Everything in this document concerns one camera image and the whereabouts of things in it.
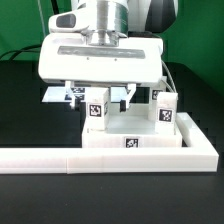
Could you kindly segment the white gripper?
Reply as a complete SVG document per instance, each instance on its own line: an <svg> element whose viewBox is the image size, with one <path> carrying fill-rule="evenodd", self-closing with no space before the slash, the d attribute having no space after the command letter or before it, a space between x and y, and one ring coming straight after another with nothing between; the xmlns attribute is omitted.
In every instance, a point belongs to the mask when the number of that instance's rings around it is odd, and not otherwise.
<svg viewBox="0 0 224 224"><path fill-rule="evenodd" d="M64 80L70 106L77 110L73 82L127 84L120 111L129 109L136 85L153 86L162 78L159 38L121 38L118 47L89 46L78 33L52 33L43 41L38 72L46 82Z"/></svg>

